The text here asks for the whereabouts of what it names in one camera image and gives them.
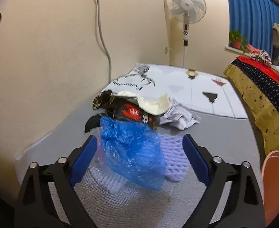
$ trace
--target fan grille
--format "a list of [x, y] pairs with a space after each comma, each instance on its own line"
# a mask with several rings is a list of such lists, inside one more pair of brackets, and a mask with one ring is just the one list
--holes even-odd
[[[177, 0], [165, 0], [165, 8], [167, 13], [170, 15], [171, 18], [179, 21], [184, 22], [184, 12], [181, 14], [175, 14], [174, 12], [178, 11], [177, 9], [180, 9], [180, 5], [176, 3]], [[201, 3], [200, 7], [194, 6], [194, 11], [191, 11], [189, 13], [189, 24], [196, 23], [200, 21], [205, 13], [206, 13], [206, 3], [205, 0], [192, 0], [197, 1]]]

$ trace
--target pink cloth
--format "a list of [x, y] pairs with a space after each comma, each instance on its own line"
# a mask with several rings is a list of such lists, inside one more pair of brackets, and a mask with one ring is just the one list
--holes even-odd
[[247, 49], [248, 49], [251, 53], [255, 53], [255, 54], [262, 52], [262, 50], [256, 49], [255, 47], [253, 47], [253, 46], [250, 45], [250, 44], [247, 45]]

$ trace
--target blue curtain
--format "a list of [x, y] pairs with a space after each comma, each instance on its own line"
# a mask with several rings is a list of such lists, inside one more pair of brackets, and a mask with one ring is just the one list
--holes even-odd
[[228, 0], [230, 30], [247, 37], [249, 44], [273, 55], [273, 24], [279, 7], [271, 0]]

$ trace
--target black snack bag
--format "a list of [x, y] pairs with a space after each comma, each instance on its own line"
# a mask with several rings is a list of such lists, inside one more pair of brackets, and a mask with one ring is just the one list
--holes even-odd
[[114, 103], [115, 108], [111, 107], [107, 109], [108, 116], [119, 121], [142, 122], [154, 129], [154, 116], [143, 111], [138, 105], [128, 102], [123, 98], [116, 99]]

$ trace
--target wall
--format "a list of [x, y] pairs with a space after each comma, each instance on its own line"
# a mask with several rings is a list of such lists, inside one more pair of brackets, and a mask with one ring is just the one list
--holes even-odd
[[[225, 51], [229, 35], [228, 0], [205, 0], [206, 14], [189, 27], [188, 55], [185, 66], [224, 76], [223, 71], [237, 54]], [[170, 65], [182, 66], [183, 25], [171, 21]]]
[[[168, 64], [163, 0], [100, 0], [112, 78]], [[16, 198], [14, 158], [108, 81], [95, 0], [0, 0], [0, 195]]]

